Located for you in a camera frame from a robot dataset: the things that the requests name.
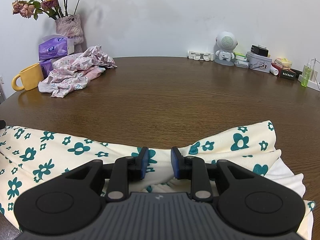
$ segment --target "white wall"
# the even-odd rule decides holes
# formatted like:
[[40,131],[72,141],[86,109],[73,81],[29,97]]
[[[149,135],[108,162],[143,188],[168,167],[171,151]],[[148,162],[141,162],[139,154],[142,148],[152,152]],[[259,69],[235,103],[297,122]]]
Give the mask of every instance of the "white wall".
[[[13,1],[0,0],[0,74],[7,97],[14,92],[13,76],[37,62],[41,37],[55,32],[45,15],[37,22],[12,15]],[[102,44],[112,57],[211,52],[217,33],[226,30],[238,39],[235,51],[263,44],[273,58],[287,57],[302,70],[308,57],[320,58],[319,8],[320,0],[81,0],[78,13],[86,45]]]

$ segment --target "mug handle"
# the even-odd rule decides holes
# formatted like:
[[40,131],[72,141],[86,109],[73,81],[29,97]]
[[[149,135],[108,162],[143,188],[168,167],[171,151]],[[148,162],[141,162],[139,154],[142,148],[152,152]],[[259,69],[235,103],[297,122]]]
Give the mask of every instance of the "mug handle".
[[16,91],[22,91],[24,90],[24,87],[18,87],[17,86],[17,79],[20,77],[20,74],[16,75],[13,79],[12,79],[12,82],[11,82],[11,86],[14,90]]

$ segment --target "floral blanket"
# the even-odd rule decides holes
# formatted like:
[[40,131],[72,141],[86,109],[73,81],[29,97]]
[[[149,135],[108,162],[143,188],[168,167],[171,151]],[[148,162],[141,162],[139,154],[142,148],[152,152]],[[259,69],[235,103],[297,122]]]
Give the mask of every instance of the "floral blanket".
[[[305,193],[303,175],[294,175],[275,150],[276,134],[273,124],[265,121],[235,127],[220,134],[200,139],[180,148],[183,156],[196,155],[206,163],[227,159],[259,175],[285,185],[301,197]],[[0,212],[18,228],[13,208],[24,191],[72,170],[93,159],[104,164],[114,163],[123,156],[137,156],[141,147],[97,142],[52,131],[20,126],[0,130]],[[102,195],[106,192],[105,184]],[[212,190],[218,194],[215,183]],[[169,149],[149,149],[145,179],[129,185],[129,191],[178,192],[190,191],[190,181],[173,179]],[[299,233],[311,239],[313,201],[305,201],[306,215]]]

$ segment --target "tissue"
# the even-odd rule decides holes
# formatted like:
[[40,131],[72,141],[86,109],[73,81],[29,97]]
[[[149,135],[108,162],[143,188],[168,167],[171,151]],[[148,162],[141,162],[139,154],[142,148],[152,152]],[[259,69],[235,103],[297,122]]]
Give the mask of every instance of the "tissue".
[[74,39],[54,34],[43,38],[44,42],[39,45],[39,60],[64,57],[74,53]]
[[48,77],[50,71],[53,70],[53,63],[60,58],[61,57],[40,61],[41,70],[45,79]]

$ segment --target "clear bottle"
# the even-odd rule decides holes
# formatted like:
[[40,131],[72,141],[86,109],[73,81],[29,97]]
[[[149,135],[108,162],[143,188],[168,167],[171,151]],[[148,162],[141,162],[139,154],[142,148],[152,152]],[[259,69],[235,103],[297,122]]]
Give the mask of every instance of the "clear bottle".
[[312,71],[311,60],[309,59],[309,62],[307,63],[307,65],[304,65],[303,67],[302,80],[301,80],[301,85],[303,87],[307,87],[311,71]]

